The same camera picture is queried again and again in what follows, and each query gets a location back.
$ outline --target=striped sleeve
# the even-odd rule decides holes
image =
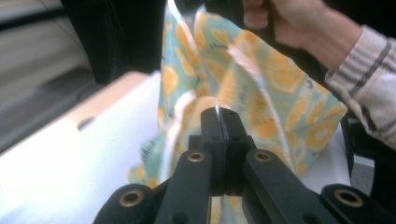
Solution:
[[[364,26],[354,49],[328,85],[361,120],[366,132],[396,149],[396,40]]]

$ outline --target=hand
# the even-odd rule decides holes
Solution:
[[[263,29],[274,22],[276,41],[311,53],[337,69],[361,36],[362,28],[322,0],[242,0],[244,23]]]
[[[294,48],[309,41],[328,10],[321,0],[243,0],[243,6],[248,28],[266,28],[271,16],[276,41]]]

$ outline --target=fingers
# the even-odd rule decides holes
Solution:
[[[262,6],[262,0],[244,0],[244,24],[251,29],[260,30],[268,25],[268,8]]]

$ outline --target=brass insert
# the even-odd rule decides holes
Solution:
[[[347,189],[336,189],[334,196],[340,203],[351,207],[362,207],[364,205],[363,200],[358,194]]]
[[[257,152],[256,154],[254,154],[254,159],[258,161],[270,161],[271,156],[265,152]]]
[[[201,152],[193,152],[189,154],[188,159],[189,161],[203,161],[204,157],[204,154]]]
[[[120,196],[120,204],[124,207],[133,207],[143,201],[144,194],[140,189],[132,189]]]

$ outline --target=clamp jaw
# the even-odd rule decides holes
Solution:
[[[211,197],[243,197],[248,223],[396,223],[396,217],[349,186],[307,189],[274,153],[258,150],[239,116],[225,108],[201,114],[202,134],[174,175],[155,189],[131,184],[116,190],[94,223],[203,224]]]

